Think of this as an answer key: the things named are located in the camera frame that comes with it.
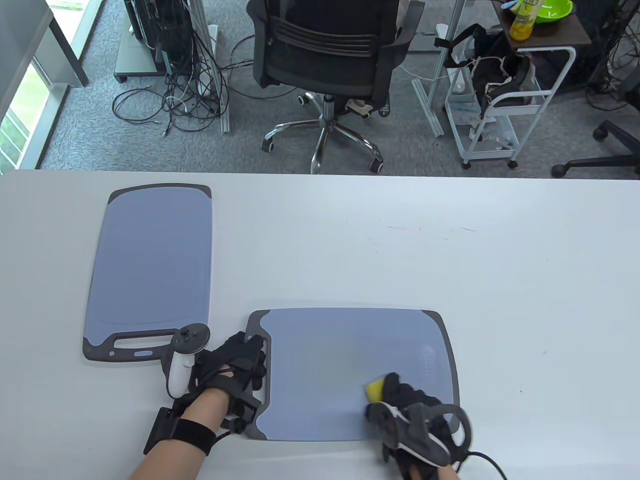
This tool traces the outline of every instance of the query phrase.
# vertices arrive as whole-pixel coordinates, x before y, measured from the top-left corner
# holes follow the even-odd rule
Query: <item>black bag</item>
[[[454,47],[474,37],[474,56],[460,63],[453,60]],[[534,67],[528,55],[514,53],[509,46],[506,33],[487,33],[479,24],[471,25],[454,40],[448,42],[436,38],[435,45],[449,50],[445,68],[467,67],[471,71],[473,88],[481,108],[481,117],[489,104],[503,93],[528,90],[525,81],[532,79]],[[505,99],[498,106],[527,105],[532,97]]]

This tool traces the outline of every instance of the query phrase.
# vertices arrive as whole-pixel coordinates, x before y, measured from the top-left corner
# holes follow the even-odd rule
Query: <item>gray carpet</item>
[[[219,45],[228,60],[230,48],[241,38],[253,33],[245,12],[245,2],[238,0],[205,0],[209,23],[221,28]],[[419,31],[434,31],[435,24],[447,23],[452,0],[428,0]],[[488,2],[476,2],[474,20],[486,26],[497,23]],[[301,107],[296,94],[274,100],[252,100],[231,93],[231,133],[221,134],[216,121],[199,133],[173,129],[162,138],[166,113],[160,124],[129,125],[111,113],[111,101],[120,92],[136,86],[153,85],[164,91],[162,79],[130,79],[118,84],[113,68],[118,52],[120,29],[125,19],[122,0],[104,0],[95,31],[83,59],[91,80],[86,88],[72,89],[63,106],[60,119],[45,153],[42,168],[73,170],[142,170],[163,172],[251,172],[308,173],[310,157],[319,131],[290,131],[275,138],[271,154],[260,150],[262,136],[277,123],[311,118],[311,106]],[[234,54],[234,60],[252,57],[253,44],[245,42]],[[436,55],[414,55],[404,66],[422,77],[433,77]],[[534,177],[549,178],[550,167],[569,159],[625,153],[610,139],[599,144],[591,131],[609,118],[629,132],[640,136],[638,112],[631,107],[605,113],[590,108],[583,95],[554,99],[540,124],[525,146],[516,170],[504,161],[474,163],[469,170],[460,167],[460,156],[446,116],[440,115],[445,136],[435,138],[411,86],[411,76],[402,70],[394,73],[390,95],[392,114],[369,120],[349,118],[344,123],[377,143],[385,158],[385,175],[469,176],[469,177]],[[444,82],[438,92],[440,103],[447,88]],[[261,90],[253,81],[250,68],[236,70],[231,85],[252,95],[274,95],[288,87]],[[132,100],[123,113],[145,116],[158,106],[158,98],[143,94]],[[522,132],[528,118],[514,122]],[[188,125],[198,127],[194,121]],[[323,173],[368,175],[369,156],[348,139],[331,136],[326,149]],[[588,168],[572,170],[568,177],[596,179],[636,179],[631,168]]]

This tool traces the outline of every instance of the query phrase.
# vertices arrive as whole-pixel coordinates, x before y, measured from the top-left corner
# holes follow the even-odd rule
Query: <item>bottle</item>
[[[522,0],[516,19],[509,30],[509,35],[513,40],[524,42],[531,36],[534,23],[544,2],[545,0]]]

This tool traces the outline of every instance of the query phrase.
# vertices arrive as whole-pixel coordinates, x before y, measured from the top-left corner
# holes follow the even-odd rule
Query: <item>sponge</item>
[[[376,381],[372,381],[368,383],[365,387],[365,391],[367,392],[367,398],[369,402],[382,402],[382,387],[385,384],[385,377],[382,377]]]

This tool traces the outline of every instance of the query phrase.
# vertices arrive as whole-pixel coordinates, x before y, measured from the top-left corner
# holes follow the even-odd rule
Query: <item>office chair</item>
[[[628,102],[640,112],[640,65],[617,87],[618,100]],[[583,160],[571,160],[565,164],[554,165],[551,175],[561,179],[570,168],[584,166],[633,166],[640,175],[640,140],[624,131],[610,120],[602,122],[594,131],[593,137],[597,141],[604,141],[611,133],[622,145],[631,152],[630,155],[616,155],[612,157],[589,158]]]
[[[284,83],[307,90],[298,101],[313,104],[319,115],[276,125],[264,136],[262,150],[273,151],[273,136],[286,129],[316,127],[321,131],[311,174],[320,173],[332,131],[368,149],[369,170],[381,171],[378,147],[339,120],[349,113],[349,99],[364,100],[384,116],[391,74],[404,61],[424,3],[410,3],[396,36],[397,7],[398,0],[249,0],[256,82],[262,88]]]

